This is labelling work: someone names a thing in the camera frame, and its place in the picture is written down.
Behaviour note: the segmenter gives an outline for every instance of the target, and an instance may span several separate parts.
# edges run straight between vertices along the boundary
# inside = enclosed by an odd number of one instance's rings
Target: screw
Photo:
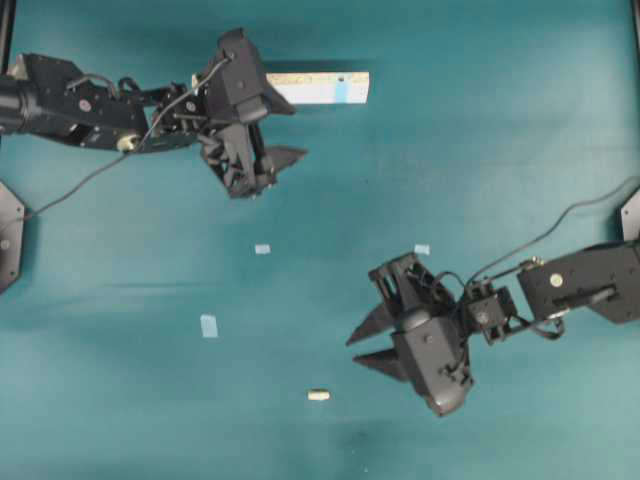
[[[486,325],[487,323],[489,323],[489,315],[487,314],[487,312],[480,312],[477,319],[480,325]]]
[[[82,110],[83,112],[90,112],[91,111],[91,104],[89,103],[88,100],[85,100],[84,98],[82,100],[80,100],[80,103],[78,104],[78,107],[80,107],[80,110]]]
[[[562,275],[560,275],[559,273],[554,273],[549,278],[549,282],[551,283],[552,287],[560,288],[562,285],[564,285],[564,278],[562,278]]]

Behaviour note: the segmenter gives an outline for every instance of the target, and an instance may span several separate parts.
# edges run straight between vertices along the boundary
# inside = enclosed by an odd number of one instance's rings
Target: small white object
[[[363,104],[369,72],[268,73],[267,80],[293,105]]]
[[[89,103],[88,100],[85,100],[84,98],[80,100],[80,102],[78,103],[78,107],[80,107],[80,110],[82,110],[83,112],[91,111],[91,104]]]
[[[562,275],[560,275],[559,273],[554,273],[553,275],[551,275],[549,282],[554,288],[560,288],[562,285],[564,285],[564,278],[562,278]]]
[[[413,248],[413,251],[418,255],[431,255],[431,246],[417,243],[416,246]]]
[[[331,400],[331,392],[326,388],[312,388],[307,392],[307,398],[312,402],[326,402]]]
[[[218,321],[215,315],[204,314],[200,317],[203,338],[218,338]]]
[[[269,255],[271,253],[271,245],[268,243],[259,243],[256,245],[256,255]]]
[[[118,139],[116,148],[120,152],[130,152],[136,148],[136,145],[138,144],[139,140],[140,140],[140,136],[136,133],[123,135]]]

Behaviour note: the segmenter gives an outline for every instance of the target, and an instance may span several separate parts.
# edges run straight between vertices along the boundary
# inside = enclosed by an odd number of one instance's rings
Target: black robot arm
[[[509,290],[493,282],[517,274],[533,313],[525,320]],[[354,358],[368,368],[410,382],[443,416],[460,407],[473,386],[468,340],[482,333],[491,345],[527,330],[555,340],[563,317],[589,307],[613,323],[640,318],[640,243],[598,245],[550,262],[527,261],[502,274],[464,285],[459,301],[414,254],[369,273],[383,302],[347,345],[393,329],[394,348]],[[555,331],[543,328],[555,327]]]
[[[276,175],[306,152],[290,147],[265,148],[258,123],[270,114],[292,115],[295,109],[267,81],[256,47],[243,30],[228,32],[194,85],[192,95],[173,106],[136,153],[153,153],[202,144],[202,157],[233,198],[253,197],[276,183]],[[133,150],[149,122],[187,92],[171,84],[141,90],[131,78],[116,86],[83,73],[72,62],[43,55],[18,56],[0,76],[0,133],[32,134],[65,145],[104,150]]]

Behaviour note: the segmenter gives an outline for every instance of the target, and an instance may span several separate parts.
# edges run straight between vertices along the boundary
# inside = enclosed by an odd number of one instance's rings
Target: black cable
[[[111,97],[118,98],[118,89],[116,88],[115,84],[111,80],[109,80],[107,77],[98,75],[96,73],[85,73],[81,77],[76,78],[75,80],[71,80],[69,83],[67,83],[67,90],[73,90],[74,88],[78,87],[79,85],[82,85],[85,82],[88,82],[89,80],[100,80],[101,82],[106,83],[107,88],[111,93]]]
[[[140,91],[140,87],[138,86],[137,82],[131,77],[122,77],[118,81],[118,88],[120,89],[120,93],[126,93],[127,92],[126,87],[129,87],[128,91],[130,92]]]
[[[230,60],[228,58],[223,58],[222,60],[220,60],[218,63],[216,63],[213,68],[211,69],[211,71],[202,79],[200,80],[194,87],[190,88],[189,90],[187,90],[185,93],[183,93],[182,95],[180,95],[178,98],[176,98],[174,101],[172,101],[169,105],[167,105],[164,110],[162,110],[162,112],[160,112],[158,114],[158,116],[156,117],[156,119],[153,121],[151,127],[149,128],[149,130],[147,130],[147,133],[145,133],[145,135],[142,137],[142,139],[140,140],[140,142],[138,142],[138,144],[133,148],[133,150],[123,153],[120,157],[116,158],[115,160],[107,163],[106,165],[103,165],[102,167],[94,170],[93,172],[91,172],[89,175],[87,175],[86,177],[84,177],[82,180],[80,180],[75,186],[73,186],[68,192],[66,192],[64,195],[56,198],[55,200],[52,200],[51,202],[47,203],[46,205],[44,205],[43,207],[40,207],[37,210],[34,210],[33,212],[30,212],[26,215],[20,216],[20,217],[16,217],[13,218],[12,220],[8,221],[7,223],[5,223],[4,225],[2,225],[2,227],[0,228],[0,233],[4,232],[10,225],[13,225],[14,223],[17,222],[26,222],[28,220],[31,220],[32,218],[44,213],[45,211],[49,210],[50,208],[55,207],[56,205],[61,204],[62,202],[64,202],[65,200],[67,200],[69,197],[71,197],[73,194],[75,194],[78,190],[80,190],[84,185],[86,185],[89,181],[91,181],[92,179],[94,179],[95,177],[97,177],[98,175],[106,172],[107,170],[110,170],[111,168],[115,167],[116,165],[118,165],[119,163],[121,163],[123,160],[125,160],[126,158],[128,158],[131,155],[134,155],[136,153],[139,153],[140,150],[142,150],[142,148],[144,147],[144,144],[149,140],[149,138],[151,137],[151,134],[153,133],[153,131],[155,130],[155,128],[160,124],[160,121],[162,120],[162,118],[170,111],[172,110],[176,105],[178,105],[180,102],[182,102],[185,98],[187,98],[189,95],[191,95],[193,92],[195,92],[198,88],[202,87],[205,83],[207,83],[209,80],[211,80],[213,78],[213,76],[217,73],[217,71],[227,62],[229,62]]]
[[[426,271],[423,273],[423,278],[421,279],[421,283],[424,284],[424,275],[426,274]],[[438,275],[436,275],[433,279],[433,282],[431,283],[431,288],[429,291],[429,295],[433,298],[435,298],[436,300],[440,301],[440,296],[438,295],[438,293],[436,292],[436,289],[438,288],[438,286],[442,285],[442,280],[444,280],[446,277],[453,277],[455,278],[458,283],[460,284],[460,286],[462,287],[462,289],[464,290],[465,288],[465,284],[464,281],[462,280],[462,278],[460,278],[460,275],[458,275],[455,272],[450,272],[450,271],[446,271],[446,272],[440,272]]]
[[[516,320],[520,322],[520,324],[525,328],[525,330],[531,330],[536,335],[541,336],[545,340],[558,340],[565,333],[564,321],[561,318],[554,320],[554,325],[556,327],[555,332],[549,332],[547,330],[543,330],[540,328],[540,324],[544,323],[543,320],[526,320],[518,315],[514,317]]]
[[[547,231],[545,231],[541,235],[538,235],[533,240],[531,240],[531,241],[519,246],[518,248],[516,248],[516,249],[512,250],[511,252],[507,253],[506,255],[503,255],[502,257],[498,258],[497,260],[495,260],[495,261],[489,263],[488,265],[482,267],[480,270],[478,270],[476,273],[474,273],[473,276],[467,282],[467,290],[468,290],[469,285],[471,285],[475,281],[476,278],[478,278],[480,275],[485,273],[487,270],[492,269],[496,265],[504,262],[505,260],[508,260],[509,258],[513,257],[514,255],[517,255],[518,253],[522,252],[523,250],[526,250],[527,248],[532,247],[536,243],[541,242],[542,240],[547,238],[549,235],[551,235],[553,232],[555,232],[555,230],[560,226],[560,224],[564,221],[564,219],[567,217],[567,215],[569,215],[573,210],[576,210],[578,208],[583,208],[583,207],[590,207],[590,206],[596,205],[598,203],[602,203],[604,201],[607,201],[610,198],[612,198],[615,195],[617,195],[619,192],[621,192],[628,184],[630,184],[632,182],[633,183],[640,182],[640,176],[634,175],[634,176],[631,176],[631,177],[627,178],[618,187],[616,187],[615,189],[613,189],[609,193],[607,193],[605,195],[602,195],[601,197],[595,198],[593,200],[586,200],[584,202],[577,202],[577,203],[574,203],[573,205],[570,205],[564,212],[562,212],[562,215],[560,215],[560,217],[558,217],[558,220],[556,220],[556,222],[551,226],[550,229],[548,229]]]

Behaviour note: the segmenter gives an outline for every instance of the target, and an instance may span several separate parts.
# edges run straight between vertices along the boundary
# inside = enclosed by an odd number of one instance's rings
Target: teal table surface
[[[370,268],[419,243],[468,276],[638,173],[629,2],[21,0],[13,57],[151,88],[238,26],[273,70],[370,71],[369,103],[267,119],[268,143],[310,154],[256,201],[194,147],[130,158],[27,225],[0,297],[0,478],[638,478],[640,322],[582,310],[559,342],[474,338],[476,386],[444,419],[351,362],[388,338],[344,346],[378,301]],[[112,158],[14,136],[0,179],[36,208]],[[618,238],[623,200],[514,262]]]

